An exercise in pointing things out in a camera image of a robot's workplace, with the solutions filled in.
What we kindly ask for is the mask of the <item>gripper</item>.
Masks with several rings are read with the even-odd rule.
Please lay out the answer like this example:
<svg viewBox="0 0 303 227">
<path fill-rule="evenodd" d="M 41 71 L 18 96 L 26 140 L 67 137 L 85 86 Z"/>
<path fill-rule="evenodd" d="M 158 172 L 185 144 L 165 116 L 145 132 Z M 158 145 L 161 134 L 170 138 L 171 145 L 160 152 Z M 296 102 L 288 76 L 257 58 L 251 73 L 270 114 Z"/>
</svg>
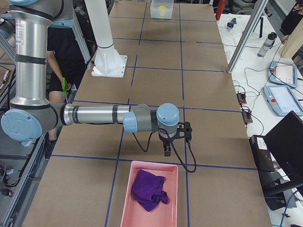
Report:
<svg viewBox="0 0 303 227">
<path fill-rule="evenodd" d="M 159 139 L 163 142 L 164 148 L 164 156 L 170 157 L 171 156 L 171 142 L 175 139 L 177 131 L 169 132 L 165 129 L 158 130 Z"/>
</svg>

